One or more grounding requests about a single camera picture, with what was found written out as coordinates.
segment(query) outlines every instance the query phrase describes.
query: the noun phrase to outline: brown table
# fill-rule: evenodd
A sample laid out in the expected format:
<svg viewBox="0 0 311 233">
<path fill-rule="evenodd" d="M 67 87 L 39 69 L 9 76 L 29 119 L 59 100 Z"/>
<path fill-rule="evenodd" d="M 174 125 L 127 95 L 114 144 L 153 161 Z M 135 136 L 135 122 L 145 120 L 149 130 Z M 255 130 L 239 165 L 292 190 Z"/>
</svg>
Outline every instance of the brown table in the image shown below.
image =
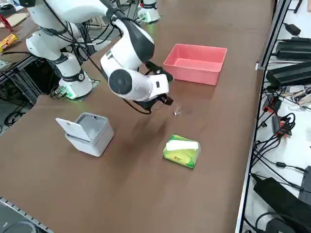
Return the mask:
<svg viewBox="0 0 311 233">
<path fill-rule="evenodd" d="M 255 64 L 271 23 L 272 0 L 159 0 L 148 26 L 162 64 L 176 43 L 228 48 L 216 87 L 175 81 L 162 107 L 143 116 L 102 82 L 83 102 L 41 96 L 0 138 L 0 195 L 56 233 L 231 233 L 241 198 L 261 76 Z M 104 51 L 93 56 L 99 64 Z M 90 63 L 94 79 L 100 73 Z M 104 155 L 78 152 L 55 118 L 105 116 L 115 136 Z M 201 143 L 194 170 L 162 159 L 176 133 Z"/>
</svg>

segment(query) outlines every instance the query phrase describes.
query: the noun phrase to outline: green tissue box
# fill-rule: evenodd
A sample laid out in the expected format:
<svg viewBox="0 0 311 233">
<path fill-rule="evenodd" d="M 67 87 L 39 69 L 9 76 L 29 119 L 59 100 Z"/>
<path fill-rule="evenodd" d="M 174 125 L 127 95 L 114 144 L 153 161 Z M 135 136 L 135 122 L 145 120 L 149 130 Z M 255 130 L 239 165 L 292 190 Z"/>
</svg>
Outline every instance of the green tissue box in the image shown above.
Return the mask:
<svg viewBox="0 0 311 233">
<path fill-rule="evenodd" d="M 175 163 L 194 169 L 201 152 L 196 141 L 173 134 L 163 151 L 163 157 Z"/>
</svg>

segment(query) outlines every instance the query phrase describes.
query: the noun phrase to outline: small white container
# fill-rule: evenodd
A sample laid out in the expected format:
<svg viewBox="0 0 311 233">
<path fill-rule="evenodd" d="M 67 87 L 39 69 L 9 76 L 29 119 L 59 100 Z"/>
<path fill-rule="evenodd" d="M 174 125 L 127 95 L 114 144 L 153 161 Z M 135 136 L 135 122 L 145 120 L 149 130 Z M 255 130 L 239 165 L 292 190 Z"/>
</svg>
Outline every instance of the small white container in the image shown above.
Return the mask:
<svg viewBox="0 0 311 233">
<path fill-rule="evenodd" d="M 56 121 L 74 147 L 96 157 L 102 155 L 114 135 L 108 119 L 92 113 L 82 113 L 75 123 L 59 118 Z"/>
</svg>

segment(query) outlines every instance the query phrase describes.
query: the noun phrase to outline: pink plastic bin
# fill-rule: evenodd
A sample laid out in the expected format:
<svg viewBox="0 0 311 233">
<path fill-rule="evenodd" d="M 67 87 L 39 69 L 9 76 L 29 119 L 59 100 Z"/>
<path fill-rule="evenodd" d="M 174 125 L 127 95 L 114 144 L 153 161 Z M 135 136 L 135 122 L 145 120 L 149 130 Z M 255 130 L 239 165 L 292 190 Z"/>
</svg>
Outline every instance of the pink plastic bin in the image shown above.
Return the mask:
<svg viewBox="0 0 311 233">
<path fill-rule="evenodd" d="M 216 85 L 226 53 L 226 48 L 176 44 L 164 67 L 175 79 Z"/>
</svg>

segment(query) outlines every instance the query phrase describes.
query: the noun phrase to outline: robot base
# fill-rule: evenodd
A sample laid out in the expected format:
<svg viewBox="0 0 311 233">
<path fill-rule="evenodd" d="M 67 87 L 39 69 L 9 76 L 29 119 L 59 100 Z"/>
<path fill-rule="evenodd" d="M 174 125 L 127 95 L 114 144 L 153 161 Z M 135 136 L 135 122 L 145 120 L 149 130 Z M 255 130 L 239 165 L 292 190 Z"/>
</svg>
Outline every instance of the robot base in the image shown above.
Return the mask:
<svg viewBox="0 0 311 233">
<path fill-rule="evenodd" d="M 90 78 L 84 72 L 84 80 L 82 82 L 66 82 L 63 79 L 59 81 L 59 86 L 64 87 L 67 91 L 66 97 L 70 100 L 74 100 L 79 97 L 83 97 L 91 92 L 93 85 Z"/>
<path fill-rule="evenodd" d="M 139 21 L 140 23 L 156 23 L 161 16 L 159 15 L 158 11 L 154 8 L 152 9 L 145 9 L 145 8 L 141 8 L 138 11 L 138 18 L 142 18 L 141 21 Z"/>
</svg>

